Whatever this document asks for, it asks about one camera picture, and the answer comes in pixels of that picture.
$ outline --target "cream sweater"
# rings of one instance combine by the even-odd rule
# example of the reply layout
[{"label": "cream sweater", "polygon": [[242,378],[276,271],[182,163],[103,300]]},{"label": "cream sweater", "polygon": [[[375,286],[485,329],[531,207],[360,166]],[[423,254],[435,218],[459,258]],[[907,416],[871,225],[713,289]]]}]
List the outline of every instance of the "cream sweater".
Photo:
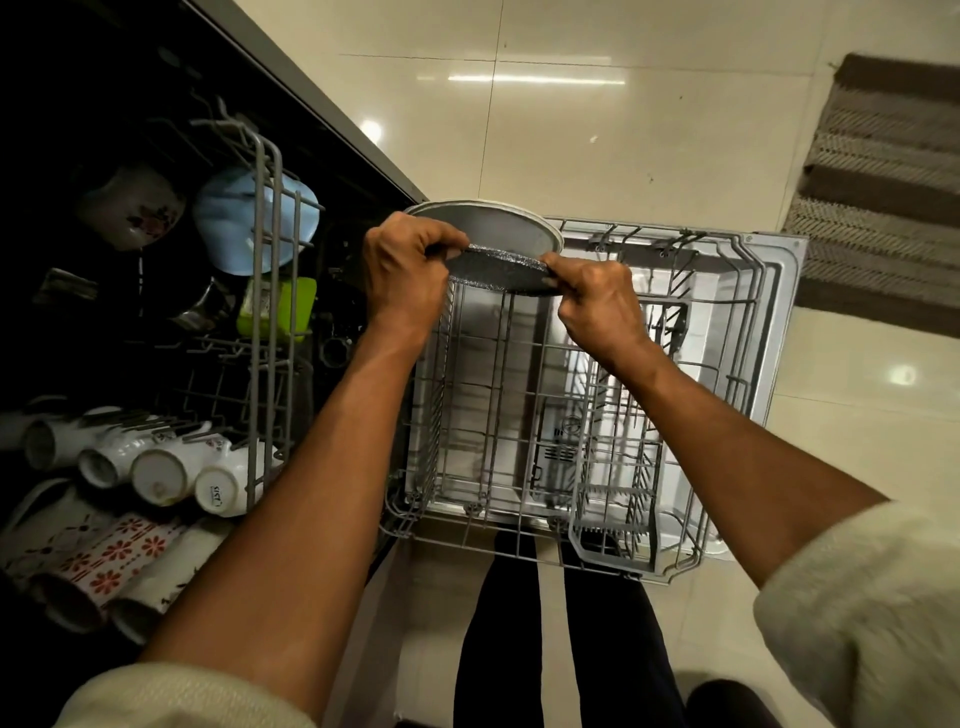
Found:
[{"label": "cream sweater", "polygon": [[[838,726],[960,726],[960,537],[890,502],[838,523],[756,598],[764,640]],[[60,728],[313,728],[229,675],[139,664],[82,686]]]}]

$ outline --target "green container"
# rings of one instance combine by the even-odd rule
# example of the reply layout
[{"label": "green container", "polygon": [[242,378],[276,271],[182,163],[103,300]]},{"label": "green container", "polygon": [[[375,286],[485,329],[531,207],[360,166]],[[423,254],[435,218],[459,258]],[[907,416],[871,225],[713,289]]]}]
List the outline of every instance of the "green container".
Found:
[{"label": "green container", "polygon": [[[270,335],[270,281],[260,281],[260,336]],[[276,297],[276,334],[280,339],[290,339],[290,311],[293,300],[294,286],[290,280],[280,281],[280,290]],[[317,298],[317,282],[313,279],[297,279],[297,320],[294,331],[299,333],[297,341],[303,340],[303,335],[310,324],[310,311]],[[247,293],[244,294],[243,305],[237,316],[237,332],[241,336],[253,336],[253,279],[247,283]]]}]

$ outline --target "dishwasher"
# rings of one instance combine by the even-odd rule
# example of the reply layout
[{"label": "dishwasher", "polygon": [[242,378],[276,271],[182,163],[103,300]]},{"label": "dishwasher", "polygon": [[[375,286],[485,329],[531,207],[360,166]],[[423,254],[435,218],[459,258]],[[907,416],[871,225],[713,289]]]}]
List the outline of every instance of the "dishwasher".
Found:
[{"label": "dishwasher", "polygon": [[[210,422],[236,447],[257,439],[276,447],[276,465],[264,457],[256,479],[267,482],[364,330],[364,232],[425,197],[230,0],[55,0],[26,9],[18,30],[33,54],[8,92],[18,192],[7,230],[0,409],[64,395],[157,412],[171,426]],[[129,145],[188,200],[238,163],[251,171],[254,199],[272,193],[252,227],[253,259],[268,257],[269,272],[253,266],[249,278],[216,280],[230,315],[249,316],[245,333],[232,319],[207,331],[145,328],[142,306],[133,315],[124,308],[145,295],[147,255],[118,254],[77,222],[69,172],[78,158],[96,167]],[[287,201],[292,233],[279,223]],[[301,222],[314,213],[319,226],[304,239]],[[550,222],[565,255],[628,265],[651,337],[764,422],[803,239]],[[283,245],[295,253],[281,265]],[[281,272],[294,288],[286,309]],[[176,291],[189,274],[174,267],[167,287]],[[317,284],[303,326],[300,277]],[[401,407],[371,574],[398,539],[485,549],[504,530],[569,541],[577,568],[645,582],[666,583],[705,555],[727,555],[655,426],[570,342],[558,302],[449,286]],[[0,468],[0,515],[8,516],[37,475],[20,453],[0,452]],[[249,506],[255,486],[251,475]],[[86,494],[158,520],[201,515],[192,500],[151,510],[129,489]],[[550,553],[559,551],[538,549],[538,558],[572,566]],[[20,724],[50,724],[82,682],[136,658],[139,648],[111,628],[56,626],[6,580],[0,604],[15,666],[4,694]]]}]

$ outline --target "rug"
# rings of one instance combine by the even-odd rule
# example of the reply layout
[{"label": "rug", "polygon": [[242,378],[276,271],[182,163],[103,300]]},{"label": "rug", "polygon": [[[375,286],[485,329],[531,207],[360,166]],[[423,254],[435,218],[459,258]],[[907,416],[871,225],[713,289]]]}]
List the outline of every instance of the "rug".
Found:
[{"label": "rug", "polygon": [[960,338],[960,66],[847,56],[783,231],[797,305]]}]

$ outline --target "forearm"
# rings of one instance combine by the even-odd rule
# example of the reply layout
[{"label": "forearm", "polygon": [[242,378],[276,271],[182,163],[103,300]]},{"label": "forearm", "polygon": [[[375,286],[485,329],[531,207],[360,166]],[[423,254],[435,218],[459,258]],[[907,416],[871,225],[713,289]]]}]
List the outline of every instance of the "forearm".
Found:
[{"label": "forearm", "polygon": [[757,585],[835,523],[886,500],[741,415],[648,344],[621,363],[619,378]]},{"label": "forearm", "polygon": [[142,660],[210,667],[318,718],[363,592],[396,415],[419,350],[372,328],[282,477]]}]

